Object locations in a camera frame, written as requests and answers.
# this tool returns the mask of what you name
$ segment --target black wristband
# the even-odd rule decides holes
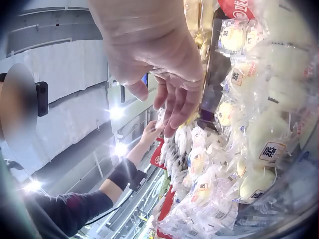
[[[123,159],[117,165],[111,175],[108,177],[113,183],[124,191],[127,184],[132,181],[137,173],[135,165],[128,159]]]

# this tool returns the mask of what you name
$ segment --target ceiling light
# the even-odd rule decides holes
[[[112,109],[110,109],[110,118],[111,119],[120,119],[122,116],[124,115],[124,109],[120,108],[120,107],[113,107]]]
[[[114,153],[119,157],[124,156],[127,153],[127,145],[123,143],[116,144]]]
[[[23,189],[27,192],[35,192],[41,189],[41,183],[37,180],[33,180]]]

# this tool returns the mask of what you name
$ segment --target red label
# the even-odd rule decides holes
[[[152,158],[151,158],[151,164],[153,164],[154,166],[156,167],[159,167],[161,169],[165,169],[166,170],[166,167],[164,167],[164,164],[162,165],[159,165],[159,162],[160,162],[160,151],[162,149],[162,146],[164,144],[164,140],[161,139],[161,138],[157,138],[156,139],[157,141],[160,141],[160,145],[157,147],[157,149],[155,149],[153,155],[152,155]]]
[[[253,13],[248,9],[248,0],[218,0],[223,12],[229,18],[247,17],[255,18]]]

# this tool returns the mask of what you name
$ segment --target barcode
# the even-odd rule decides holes
[[[225,216],[225,213],[223,213],[223,212],[221,212],[221,211],[218,211],[218,212],[216,213],[215,218],[216,218],[216,219],[222,219],[224,216]]]
[[[189,232],[189,234],[190,234],[191,236],[196,236],[196,235],[198,234],[198,232],[192,230],[192,231]]]

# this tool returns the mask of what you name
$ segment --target hand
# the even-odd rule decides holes
[[[143,101],[148,89],[141,79],[149,71],[155,76],[154,109],[167,101],[164,134],[172,137],[198,107],[204,83],[183,0],[89,0],[89,8],[115,79]]]
[[[146,128],[143,131],[140,144],[144,145],[146,149],[148,149],[152,143],[154,143],[155,139],[160,135],[163,131],[164,126],[160,126],[159,128],[155,128],[156,120],[153,120],[148,123]]]

